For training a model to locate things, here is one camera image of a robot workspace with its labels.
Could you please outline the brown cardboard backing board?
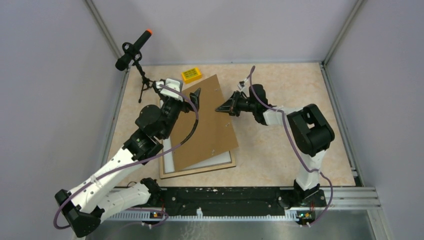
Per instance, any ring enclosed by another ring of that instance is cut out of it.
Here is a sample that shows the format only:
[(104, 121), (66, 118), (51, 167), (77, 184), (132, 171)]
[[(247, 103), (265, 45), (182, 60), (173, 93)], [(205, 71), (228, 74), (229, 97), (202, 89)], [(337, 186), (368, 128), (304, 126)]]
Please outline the brown cardboard backing board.
[(172, 153), (176, 172), (229, 164), (232, 162), (230, 151), (239, 146), (230, 116), (215, 111), (226, 101), (217, 75), (188, 87), (183, 93), (188, 96), (198, 88), (201, 88), (198, 116), (192, 111), (180, 113), (169, 137), (171, 146), (179, 144), (198, 120), (191, 138)]

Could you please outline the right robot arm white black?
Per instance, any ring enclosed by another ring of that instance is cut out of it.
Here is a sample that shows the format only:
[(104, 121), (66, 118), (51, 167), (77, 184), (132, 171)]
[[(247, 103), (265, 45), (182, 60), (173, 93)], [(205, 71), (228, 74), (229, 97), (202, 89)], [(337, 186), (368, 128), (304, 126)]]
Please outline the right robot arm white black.
[(284, 127), (301, 166), (293, 182), (293, 190), (281, 197), (280, 202), (286, 208), (307, 206), (320, 189), (322, 161), (335, 139), (333, 128), (316, 104), (289, 111), (269, 104), (261, 84), (253, 84), (248, 92), (234, 91), (215, 111), (234, 117), (238, 117), (241, 112), (248, 112), (261, 125)]

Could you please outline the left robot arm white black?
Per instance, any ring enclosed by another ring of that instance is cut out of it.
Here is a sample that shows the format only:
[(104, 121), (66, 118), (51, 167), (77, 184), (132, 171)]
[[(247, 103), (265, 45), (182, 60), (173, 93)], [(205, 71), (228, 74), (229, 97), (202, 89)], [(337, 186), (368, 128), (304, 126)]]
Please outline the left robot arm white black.
[[(83, 238), (114, 214), (137, 205), (154, 207), (160, 202), (161, 188), (149, 177), (123, 191), (112, 192), (129, 174), (182, 147), (197, 130), (200, 88), (186, 96), (181, 90), (160, 84), (156, 93), (163, 101), (162, 106), (150, 104), (140, 111), (135, 120), (136, 131), (116, 154), (78, 186), (61, 189), (54, 195), (58, 204), (52, 220), (55, 229), (70, 228), (78, 238)], [(180, 143), (164, 150), (160, 141), (170, 137), (181, 112), (194, 112), (193, 126)]]

